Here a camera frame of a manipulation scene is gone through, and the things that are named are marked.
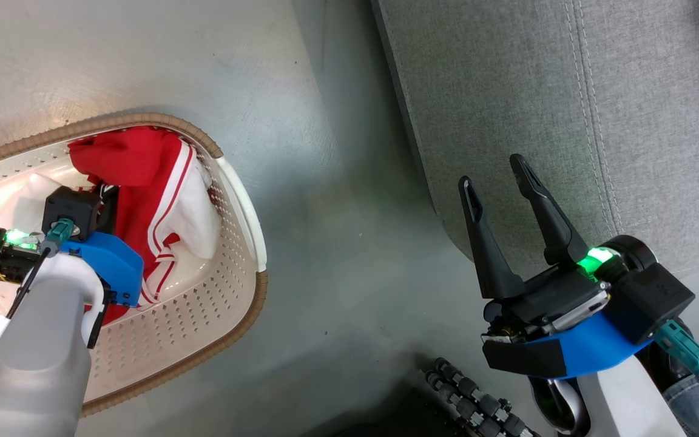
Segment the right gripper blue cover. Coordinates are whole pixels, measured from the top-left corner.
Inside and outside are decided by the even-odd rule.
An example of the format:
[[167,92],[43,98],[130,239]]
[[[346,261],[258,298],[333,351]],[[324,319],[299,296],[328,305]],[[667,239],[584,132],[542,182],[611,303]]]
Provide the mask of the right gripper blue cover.
[[533,379],[572,379],[609,370],[648,346],[653,331],[638,316],[621,321],[616,280],[657,258],[641,240],[619,235],[590,247],[519,154],[508,158],[544,240],[546,270],[522,280],[499,248],[471,179],[458,191],[489,326],[482,351],[494,370]]

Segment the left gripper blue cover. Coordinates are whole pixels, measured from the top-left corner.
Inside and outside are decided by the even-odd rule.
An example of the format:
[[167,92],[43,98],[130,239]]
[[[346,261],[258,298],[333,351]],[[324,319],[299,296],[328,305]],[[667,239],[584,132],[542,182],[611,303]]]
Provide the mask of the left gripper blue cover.
[[[0,282],[22,284],[41,257],[46,239],[17,229],[0,228]],[[83,239],[69,238],[51,256],[75,256],[83,260],[111,291],[116,305],[136,307],[143,279],[142,258],[114,235],[93,232]]]

